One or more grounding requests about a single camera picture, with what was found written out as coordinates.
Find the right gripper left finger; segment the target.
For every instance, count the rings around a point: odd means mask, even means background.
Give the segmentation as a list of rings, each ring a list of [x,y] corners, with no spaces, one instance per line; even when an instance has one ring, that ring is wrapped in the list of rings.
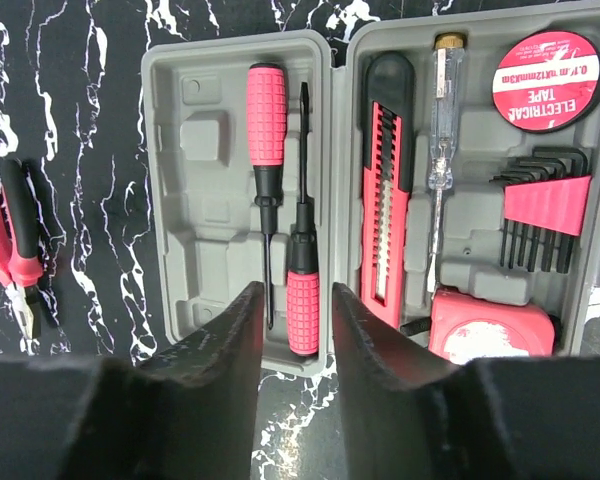
[[[246,479],[264,292],[138,366],[0,357],[0,479]]]

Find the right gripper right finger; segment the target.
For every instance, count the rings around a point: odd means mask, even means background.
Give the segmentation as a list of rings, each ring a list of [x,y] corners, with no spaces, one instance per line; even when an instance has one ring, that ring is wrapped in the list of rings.
[[[455,365],[344,284],[332,321],[353,479],[600,479],[600,357]]]

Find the red tape measure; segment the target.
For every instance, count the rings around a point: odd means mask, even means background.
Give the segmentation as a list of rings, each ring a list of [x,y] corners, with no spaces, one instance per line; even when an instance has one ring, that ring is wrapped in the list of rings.
[[[427,332],[428,349],[458,365],[482,357],[550,356],[556,336],[550,316],[533,304],[494,303],[452,289],[438,290],[431,315],[401,332]]]

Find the grey plastic tool case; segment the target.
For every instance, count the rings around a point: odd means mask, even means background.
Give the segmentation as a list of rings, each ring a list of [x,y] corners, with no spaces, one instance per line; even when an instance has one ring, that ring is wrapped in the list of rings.
[[[425,263],[431,196],[426,189],[433,42],[458,29],[468,36],[462,89],[460,151],[452,197],[445,204],[442,278],[465,291],[508,302],[529,299],[562,323],[557,351],[581,351],[589,305],[600,292],[600,104],[579,125],[545,136],[522,132],[494,109],[490,83],[497,61],[517,40],[564,28],[600,52],[600,1],[565,2],[448,17],[375,22],[353,37],[343,66],[333,67],[326,40],[310,30],[162,45],[142,62],[151,187],[161,263],[165,329],[178,342],[219,315],[253,281],[263,279],[262,236],[247,152],[246,83],[259,61],[280,64],[290,97],[283,204],[272,241],[275,325],[266,333],[263,365],[299,377],[322,372],[333,351],[331,288],[358,290],[362,265],[361,82],[371,60],[402,53],[416,82],[415,194],[408,205],[401,321],[429,314]],[[295,223],[299,92],[309,85],[308,192],[316,204],[320,268],[320,341],[302,359],[286,331],[286,269]],[[574,146],[593,162],[584,234],[570,270],[506,273],[498,265],[503,210],[489,185],[504,161],[535,145]]]

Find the red hex key set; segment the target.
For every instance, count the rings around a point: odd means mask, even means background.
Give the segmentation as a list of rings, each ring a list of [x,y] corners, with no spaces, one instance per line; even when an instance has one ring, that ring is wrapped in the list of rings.
[[[575,147],[538,146],[490,183],[504,194],[499,265],[566,274],[582,233],[591,165]]]

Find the red handled pliers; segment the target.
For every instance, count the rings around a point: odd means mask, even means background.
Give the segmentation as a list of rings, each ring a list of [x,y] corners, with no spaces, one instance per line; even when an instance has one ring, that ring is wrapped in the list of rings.
[[[38,281],[44,273],[35,202],[19,161],[1,162],[0,183],[0,284],[22,335],[33,340],[39,336]]]

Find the red utility knife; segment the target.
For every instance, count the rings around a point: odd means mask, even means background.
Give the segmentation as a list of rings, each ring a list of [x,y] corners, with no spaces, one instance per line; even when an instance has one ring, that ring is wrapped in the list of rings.
[[[414,173],[414,67],[401,53],[384,52],[369,64],[363,87],[360,297],[398,329]]]

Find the clear test pen screwdriver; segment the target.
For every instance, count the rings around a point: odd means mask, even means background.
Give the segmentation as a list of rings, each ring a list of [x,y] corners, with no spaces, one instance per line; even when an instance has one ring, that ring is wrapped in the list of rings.
[[[459,90],[465,37],[449,32],[436,37],[433,54],[433,99],[430,125],[428,187],[432,192],[432,229],[426,289],[435,294],[439,280],[437,261],[442,237],[444,193],[453,186],[452,160],[459,130]]]

